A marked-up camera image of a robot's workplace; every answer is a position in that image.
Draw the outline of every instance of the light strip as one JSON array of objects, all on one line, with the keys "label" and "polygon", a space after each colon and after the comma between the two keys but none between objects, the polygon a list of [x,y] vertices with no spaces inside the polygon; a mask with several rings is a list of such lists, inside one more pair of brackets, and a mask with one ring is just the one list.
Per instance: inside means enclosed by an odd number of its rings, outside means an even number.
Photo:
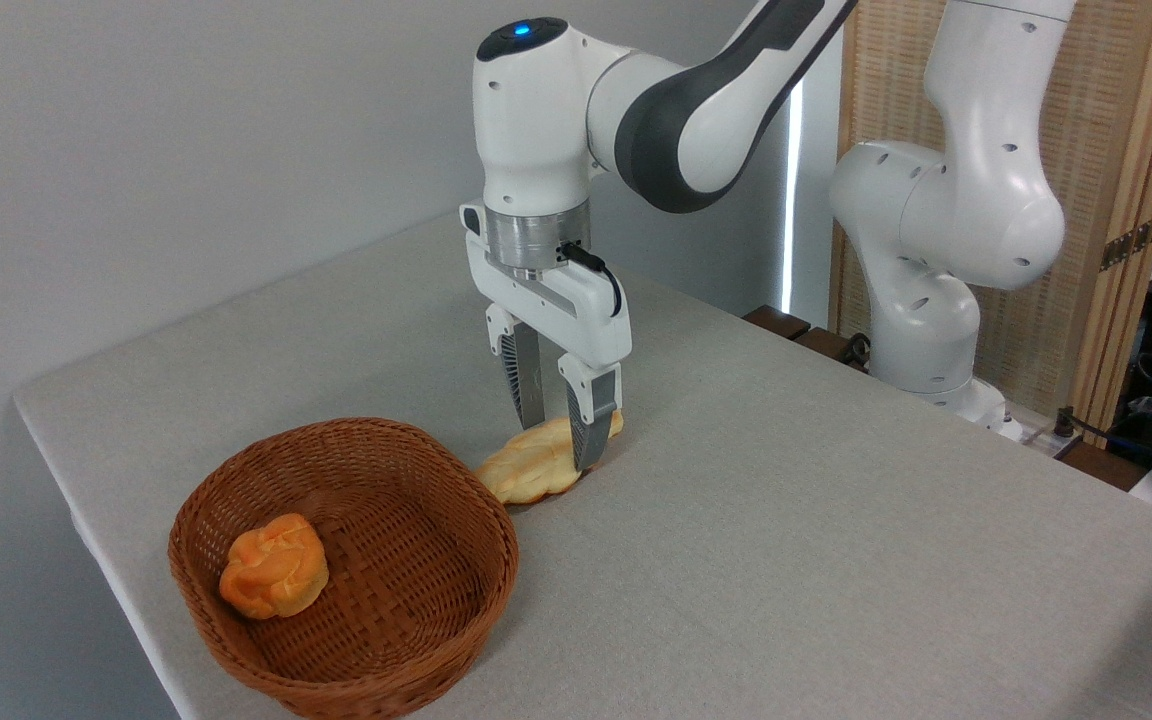
[{"label": "light strip", "polygon": [[803,146],[803,83],[790,91],[788,142],[785,164],[785,253],[781,265],[781,313],[790,311],[794,290],[794,196],[799,188],[799,151]]}]

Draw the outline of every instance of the white wall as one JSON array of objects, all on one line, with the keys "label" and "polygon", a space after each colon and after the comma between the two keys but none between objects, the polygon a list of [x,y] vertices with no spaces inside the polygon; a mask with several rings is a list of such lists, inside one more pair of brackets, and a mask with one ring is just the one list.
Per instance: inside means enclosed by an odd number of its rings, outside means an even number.
[{"label": "white wall", "polygon": [[[746,5],[0,1],[0,717],[173,717],[15,387],[475,197],[468,60],[493,26],[559,14],[694,63]],[[733,311],[772,301],[782,159],[768,137],[689,218],[604,179],[596,247]]]}]

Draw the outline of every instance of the orange bun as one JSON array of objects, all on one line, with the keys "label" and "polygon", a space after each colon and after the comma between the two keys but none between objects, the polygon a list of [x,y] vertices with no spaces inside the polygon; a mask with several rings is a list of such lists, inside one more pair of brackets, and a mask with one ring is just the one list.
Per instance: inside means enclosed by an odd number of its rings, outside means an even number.
[{"label": "orange bun", "polygon": [[291,617],[328,584],[323,541],[296,511],[248,530],[229,547],[220,597],[252,620]]}]

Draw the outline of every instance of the pastry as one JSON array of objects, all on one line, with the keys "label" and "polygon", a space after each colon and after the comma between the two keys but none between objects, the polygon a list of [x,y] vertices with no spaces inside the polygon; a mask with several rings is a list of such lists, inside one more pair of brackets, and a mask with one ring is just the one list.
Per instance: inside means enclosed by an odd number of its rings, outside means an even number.
[{"label": "pastry", "polygon": [[[624,426],[621,411],[614,411],[608,438]],[[567,492],[581,478],[573,464],[571,425],[567,418],[554,418],[524,430],[473,473],[506,505],[530,505]]]},{"label": "pastry", "polygon": [[323,541],[296,511],[248,530],[229,547],[220,597],[252,620],[291,617],[328,584]]}]

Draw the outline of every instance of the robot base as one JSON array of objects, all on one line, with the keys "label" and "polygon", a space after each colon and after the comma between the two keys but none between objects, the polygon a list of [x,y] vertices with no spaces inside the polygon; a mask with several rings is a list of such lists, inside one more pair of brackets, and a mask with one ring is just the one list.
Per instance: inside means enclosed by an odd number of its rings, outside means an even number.
[{"label": "robot base", "polygon": [[911,392],[910,395],[931,402],[932,406],[945,407],[964,420],[971,420],[980,427],[993,430],[1011,441],[1020,442],[1023,429],[1020,423],[1011,420],[1011,416],[1007,414],[1007,401],[992,384],[972,378],[952,391]]}]

